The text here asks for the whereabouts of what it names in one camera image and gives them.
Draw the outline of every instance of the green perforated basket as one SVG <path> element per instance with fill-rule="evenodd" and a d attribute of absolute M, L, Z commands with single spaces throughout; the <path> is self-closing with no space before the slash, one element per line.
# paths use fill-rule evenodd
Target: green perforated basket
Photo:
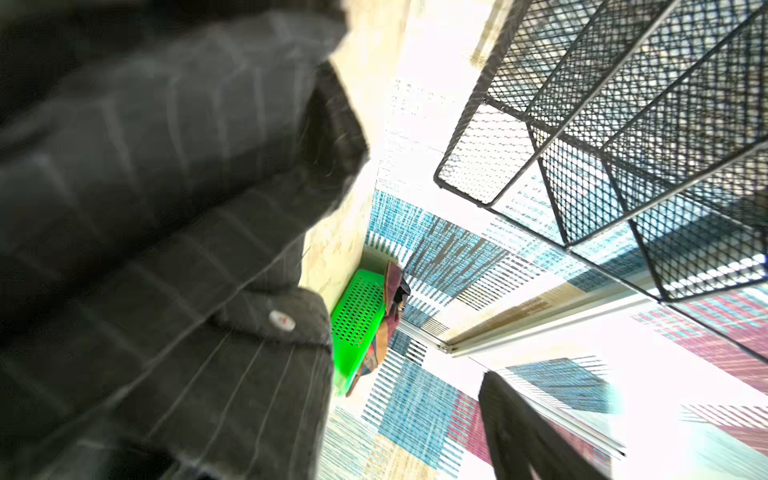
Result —
<path fill-rule="evenodd" d="M 331 315 L 333 385 L 346 395 L 384 318 L 384 276 L 357 270 Z"/>

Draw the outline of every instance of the metal mesh rack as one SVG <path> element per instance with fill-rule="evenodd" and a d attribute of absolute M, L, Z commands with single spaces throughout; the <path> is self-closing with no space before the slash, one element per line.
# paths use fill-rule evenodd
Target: metal mesh rack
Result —
<path fill-rule="evenodd" d="M 516 2 L 435 182 L 663 304 L 768 280 L 766 8 Z M 530 169 L 559 237 L 504 207 Z M 578 254 L 616 228 L 654 290 Z"/>

